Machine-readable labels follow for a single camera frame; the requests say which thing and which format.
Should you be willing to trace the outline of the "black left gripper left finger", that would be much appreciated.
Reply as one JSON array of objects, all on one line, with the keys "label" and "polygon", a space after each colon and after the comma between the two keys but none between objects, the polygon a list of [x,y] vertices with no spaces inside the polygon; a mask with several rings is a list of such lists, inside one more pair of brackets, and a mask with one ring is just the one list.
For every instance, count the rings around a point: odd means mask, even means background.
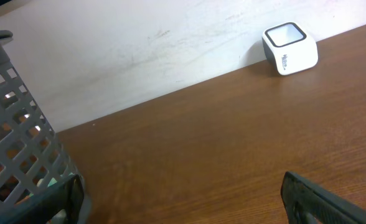
[{"label": "black left gripper left finger", "polygon": [[85,192],[78,174],[69,175],[43,192],[0,212],[0,224],[47,223],[61,211],[62,223],[84,223]]}]

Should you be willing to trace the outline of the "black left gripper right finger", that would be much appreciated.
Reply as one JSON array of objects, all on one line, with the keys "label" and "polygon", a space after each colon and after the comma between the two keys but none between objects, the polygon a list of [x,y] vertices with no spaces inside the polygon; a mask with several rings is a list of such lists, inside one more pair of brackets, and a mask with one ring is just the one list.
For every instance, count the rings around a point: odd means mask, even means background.
[{"label": "black left gripper right finger", "polygon": [[364,223],[366,210],[287,171],[281,185],[281,198],[288,223]]}]

